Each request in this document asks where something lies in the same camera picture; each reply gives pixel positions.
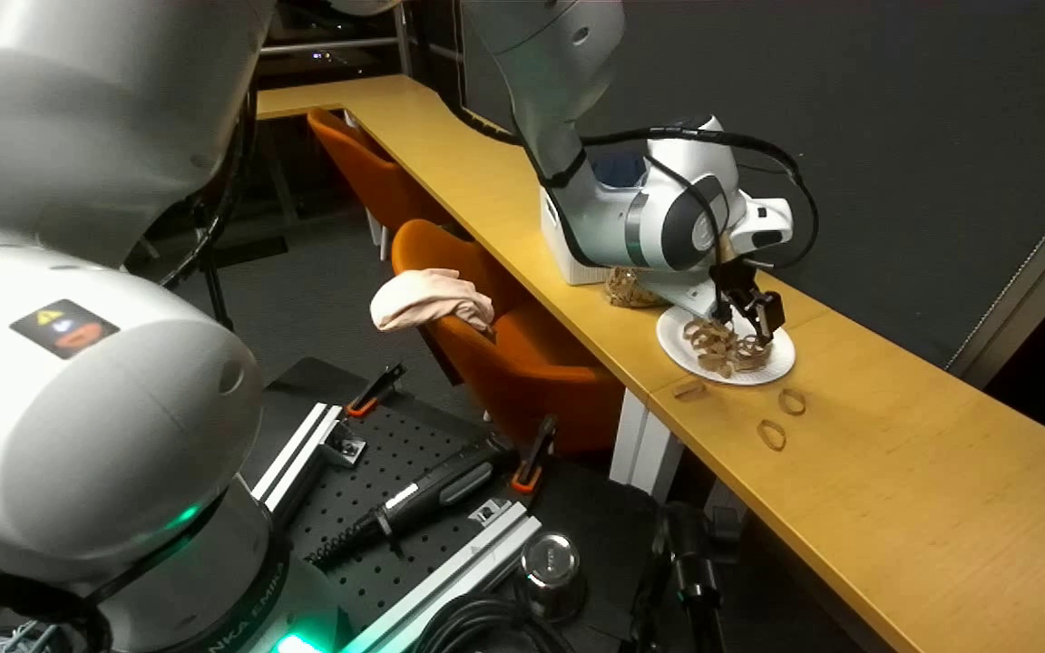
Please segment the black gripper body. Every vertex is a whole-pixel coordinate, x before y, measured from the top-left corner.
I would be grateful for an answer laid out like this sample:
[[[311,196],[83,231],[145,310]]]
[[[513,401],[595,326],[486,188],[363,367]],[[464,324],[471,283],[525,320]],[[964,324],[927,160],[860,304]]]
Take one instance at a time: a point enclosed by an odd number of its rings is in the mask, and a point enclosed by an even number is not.
[[[755,302],[758,295],[766,295],[766,289],[755,283],[755,269],[752,269],[743,257],[735,257],[735,260],[717,260],[717,263],[711,269],[711,283],[716,283],[716,297],[733,302],[733,307],[735,307],[740,315],[752,315],[752,302]]]

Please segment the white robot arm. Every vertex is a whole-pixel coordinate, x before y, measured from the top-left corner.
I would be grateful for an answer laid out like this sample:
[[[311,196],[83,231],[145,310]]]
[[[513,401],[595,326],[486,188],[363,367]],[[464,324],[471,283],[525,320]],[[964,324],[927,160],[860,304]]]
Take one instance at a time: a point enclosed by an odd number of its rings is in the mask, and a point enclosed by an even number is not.
[[[238,479],[253,353],[126,252],[226,163],[276,0],[0,0],[0,595],[87,653],[333,653]]]

